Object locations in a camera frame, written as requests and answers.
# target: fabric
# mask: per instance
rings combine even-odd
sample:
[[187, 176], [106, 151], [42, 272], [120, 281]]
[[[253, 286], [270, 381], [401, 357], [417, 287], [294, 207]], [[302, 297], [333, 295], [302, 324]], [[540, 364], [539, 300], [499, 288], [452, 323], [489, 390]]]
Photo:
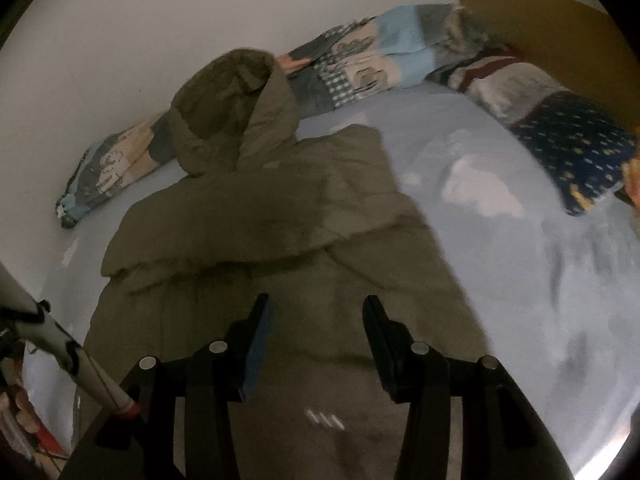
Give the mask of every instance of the fabric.
[[640, 63], [611, 16], [574, 0], [460, 0], [489, 34], [569, 90], [640, 126]]
[[[296, 138], [348, 124], [380, 131], [395, 180], [432, 229], [488, 351], [578, 474], [640, 398], [640, 243], [630, 227], [632, 207], [609, 196], [585, 215], [567, 215], [551, 179], [511, 132], [465, 95], [433, 82], [303, 120]], [[100, 266], [125, 213], [185, 176], [177, 160], [165, 164], [83, 219], [60, 248], [42, 297], [76, 340], [85, 340], [109, 281]], [[163, 308], [171, 302], [162, 300]], [[24, 370], [38, 415], [70, 449], [78, 437], [75, 384], [42, 352], [27, 353]], [[321, 404], [293, 406], [292, 418], [305, 417], [307, 407], [327, 413]]]
[[56, 202], [62, 227], [71, 229], [91, 209], [174, 158], [166, 114], [94, 142]]
[[[196, 74], [169, 114], [189, 176], [124, 217], [85, 348], [120, 380], [140, 356], [181, 358], [219, 338], [267, 291], [276, 309], [258, 387], [231, 407], [243, 475], [391, 478], [406, 407], [380, 387], [364, 297], [380, 295], [445, 354], [475, 360], [486, 346], [379, 134], [348, 126], [296, 142], [284, 74], [247, 50]], [[348, 431], [318, 431], [307, 408], [340, 413]], [[84, 397], [80, 410], [85, 427], [95, 412]]]
[[[473, 57], [488, 41], [464, 9], [401, 6], [333, 27], [292, 50], [284, 56], [295, 67], [287, 81], [306, 118], [380, 91], [420, 84], [435, 68]], [[299, 60], [308, 61], [296, 64]], [[92, 208], [174, 157], [168, 116], [156, 119], [87, 150], [56, 202], [63, 227], [72, 228]]]
[[[465, 9], [452, 5], [395, 7], [375, 18], [328, 30], [289, 53], [308, 59], [304, 75], [314, 76], [328, 89], [331, 106], [339, 108], [391, 88], [407, 88], [445, 64], [473, 57], [490, 38]], [[317, 96], [296, 94], [307, 113], [327, 108]]]
[[634, 137], [596, 103], [513, 51], [489, 51], [430, 78], [464, 92], [508, 127], [545, 168], [570, 215], [583, 214], [622, 186]]

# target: hand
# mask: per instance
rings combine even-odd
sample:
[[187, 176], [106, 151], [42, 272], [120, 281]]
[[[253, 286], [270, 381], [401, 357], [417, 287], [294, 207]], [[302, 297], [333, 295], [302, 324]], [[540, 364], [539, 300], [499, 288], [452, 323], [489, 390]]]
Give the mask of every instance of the hand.
[[622, 175], [625, 182], [626, 195], [640, 212], [640, 154], [639, 158], [632, 158], [622, 165]]
[[308, 57], [304, 59], [291, 59], [289, 54], [282, 54], [282, 56], [276, 58], [276, 62], [280, 65], [280, 68], [284, 70], [285, 75], [287, 75], [304, 68], [311, 63], [311, 60]]
[[[15, 420], [27, 433], [38, 433], [42, 423], [36, 415], [33, 405], [29, 402], [27, 393], [17, 386], [9, 386], [18, 411], [15, 413]], [[8, 391], [0, 393], [0, 413], [9, 412], [12, 409], [12, 398]]]

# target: bed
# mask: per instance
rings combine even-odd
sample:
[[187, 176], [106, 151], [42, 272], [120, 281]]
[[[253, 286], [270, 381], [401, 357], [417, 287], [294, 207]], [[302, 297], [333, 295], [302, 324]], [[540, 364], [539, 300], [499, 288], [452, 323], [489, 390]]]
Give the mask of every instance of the bed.
[[[382, 134], [399, 187], [434, 231], [493, 354], [579, 473], [612, 439], [624, 439], [640, 400], [640, 243], [631, 207], [610, 195], [583, 216], [567, 215], [549, 177], [503, 126], [431, 82], [308, 118], [296, 135], [352, 123]], [[127, 209], [184, 175], [174, 160], [128, 187], [83, 219], [60, 251], [43, 297], [79, 341]], [[44, 424], [71, 449], [74, 384], [39, 351], [26, 355], [24, 381]]]

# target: pillow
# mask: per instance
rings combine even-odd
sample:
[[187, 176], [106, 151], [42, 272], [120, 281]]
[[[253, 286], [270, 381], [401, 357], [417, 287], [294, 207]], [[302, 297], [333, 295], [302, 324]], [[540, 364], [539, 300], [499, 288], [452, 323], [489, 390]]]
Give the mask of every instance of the pillow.
[[463, 7], [399, 6], [331, 28], [278, 62], [304, 119], [420, 84], [437, 67], [469, 59], [490, 42], [482, 24]]
[[514, 50], [483, 52], [430, 79], [465, 93], [506, 126], [554, 181], [570, 215], [622, 186], [635, 138]]
[[174, 158], [166, 113], [94, 142], [56, 202], [62, 227], [71, 229], [91, 209]]
[[606, 12], [574, 0], [460, 4], [488, 33], [521, 49], [527, 61], [578, 95], [603, 103], [617, 124], [632, 133], [640, 125], [640, 63]]

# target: blue patterned cushion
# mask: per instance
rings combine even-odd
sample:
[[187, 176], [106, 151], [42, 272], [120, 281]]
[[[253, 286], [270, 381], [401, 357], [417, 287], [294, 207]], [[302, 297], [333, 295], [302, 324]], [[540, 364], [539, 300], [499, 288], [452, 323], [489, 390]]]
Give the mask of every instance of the blue patterned cushion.
[[592, 101], [572, 92], [546, 97], [510, 129], [551, 176], [574, 216], [620, 186], [621, 164], [636, 145]]

